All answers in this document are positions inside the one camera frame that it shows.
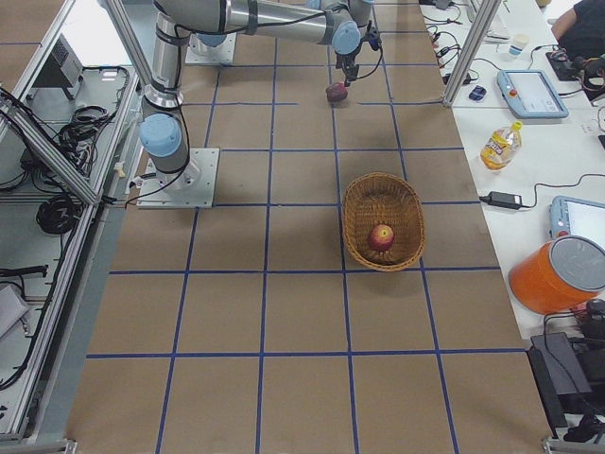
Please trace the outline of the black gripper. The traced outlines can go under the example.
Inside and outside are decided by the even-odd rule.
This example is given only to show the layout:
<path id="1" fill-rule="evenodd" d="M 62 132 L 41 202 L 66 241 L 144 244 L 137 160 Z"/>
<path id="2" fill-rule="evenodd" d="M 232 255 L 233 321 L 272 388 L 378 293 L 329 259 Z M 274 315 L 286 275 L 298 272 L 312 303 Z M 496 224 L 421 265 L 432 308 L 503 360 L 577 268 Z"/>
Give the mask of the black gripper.
<path id="1" fill-rule="evenodd" d="M 375 66 L 373 67 L 373 69 L 370 72 L 368 72 L 362 76 L 359 75 L 359 65 L 355 62 L 355 59 L 365 44 L 368 44 L 370 46 L 370 48 L 372 49 L 372 51 L 381 53 L 380 32 L 377 29 L 377 27 L 372 23 L 372 21 L 369 21 L 367 23 L 365 32 L 362 35 L 362 37 L 360 38 L 360 41 L 359 41 L 357 47 L 354 49 L 354 51 L 352 51 L 349 54 L 337 53 L 336 69 L 342 70 L 342 72 L 345 76 L 345 79 L 344 79 L 345 87 L 350 87 L 351 84 L 353 82 L 355 82 L 357 79 L 368 78 L 378 69 L 378 67 L 381 63 L 381 57 L 378 57 L 378 60 L 375 64 Z"/>

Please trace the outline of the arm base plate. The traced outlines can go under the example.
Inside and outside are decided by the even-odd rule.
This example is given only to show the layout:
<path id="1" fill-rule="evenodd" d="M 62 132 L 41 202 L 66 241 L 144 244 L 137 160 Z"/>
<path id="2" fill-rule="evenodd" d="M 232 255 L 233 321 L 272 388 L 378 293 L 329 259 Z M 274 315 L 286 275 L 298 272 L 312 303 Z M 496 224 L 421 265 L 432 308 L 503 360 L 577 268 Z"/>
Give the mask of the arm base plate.
<path id="1" fill-rule="evenodd" d="M 155 176 L 143 180 L 141 198 L 135 201 L 136 205 L 142 209 L 211 208 L 218 161 L 218 148 L 192 148 L 188 167 L 177 181 L 164 188 L 172 179 L 157 173 L 148 158 L 146 173 L 155 173 Z"/>
<path id="2" fill-rule="evenodd" d="M 236 35 L 208 35 L 192 33 L 185 63 L 190 65 L 231 66 Z"/>

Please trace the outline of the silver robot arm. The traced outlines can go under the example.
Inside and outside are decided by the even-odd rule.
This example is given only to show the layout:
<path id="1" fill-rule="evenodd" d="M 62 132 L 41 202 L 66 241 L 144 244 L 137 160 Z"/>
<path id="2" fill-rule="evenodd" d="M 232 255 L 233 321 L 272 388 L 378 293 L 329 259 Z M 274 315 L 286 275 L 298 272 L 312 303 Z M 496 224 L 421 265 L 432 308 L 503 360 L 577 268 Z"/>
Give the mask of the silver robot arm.
<path id="1" fill-rule="evenodd" d="M 177 191 L 200 175 L 182 113 L 186 63 L 229 65 L 238 34 L 326 45 L 336 53 L 344 75 L 326 90 L 330 103 L 348 95 L 361 78 L 355 59 L 364 45 L 380 52 L 371 1 L 308 1 L 302 6 L 277 1 L 157 1 L 151 79 L 143 98 L 140 141 L 162 190 Z"/>

